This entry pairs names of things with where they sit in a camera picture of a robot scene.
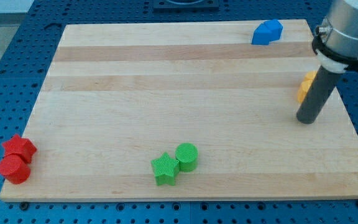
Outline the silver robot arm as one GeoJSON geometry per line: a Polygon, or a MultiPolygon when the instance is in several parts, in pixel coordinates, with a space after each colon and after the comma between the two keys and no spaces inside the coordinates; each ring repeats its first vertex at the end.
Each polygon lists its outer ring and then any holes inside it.
{"type": "Polygon", "coordinates": [[[358,72],[358,0],[335,0],[314,30],[312,48],[331,73],[358,72]]]}

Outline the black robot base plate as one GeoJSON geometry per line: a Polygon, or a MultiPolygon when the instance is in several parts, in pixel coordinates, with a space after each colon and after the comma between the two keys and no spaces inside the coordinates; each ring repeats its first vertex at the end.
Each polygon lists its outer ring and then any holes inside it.
{"type": "Polygon", "coordinates": [[[154,11],[177,9],[218,9],[220,0],[152,0],[154,11]]]}

